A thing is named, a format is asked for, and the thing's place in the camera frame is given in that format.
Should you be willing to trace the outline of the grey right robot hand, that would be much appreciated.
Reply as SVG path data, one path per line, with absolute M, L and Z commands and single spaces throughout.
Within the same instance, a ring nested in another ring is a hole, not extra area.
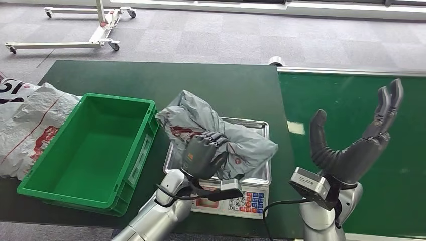
M 327 113 L 319 109 L 310 121 L 310 156 L 326 174 L 346 185 L 356 184 L 370 169 L 387 147 L 392 126 L 401 106 L 404 89 L 397 78 L 389 87 L 378 89 L 378 106 L 373 121 L 361 137 L 342 150 L 333 150 L 327 145 L 324 123 Z

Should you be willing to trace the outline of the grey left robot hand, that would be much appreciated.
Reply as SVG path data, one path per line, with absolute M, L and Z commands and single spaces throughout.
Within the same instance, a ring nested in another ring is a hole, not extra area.
M 229 152 L 220 148 L 229 142 L 220 132 L 206 131 L 194 135 L 182 154 L 181 170 L 198 179 L 209 179 L 226 162 Z

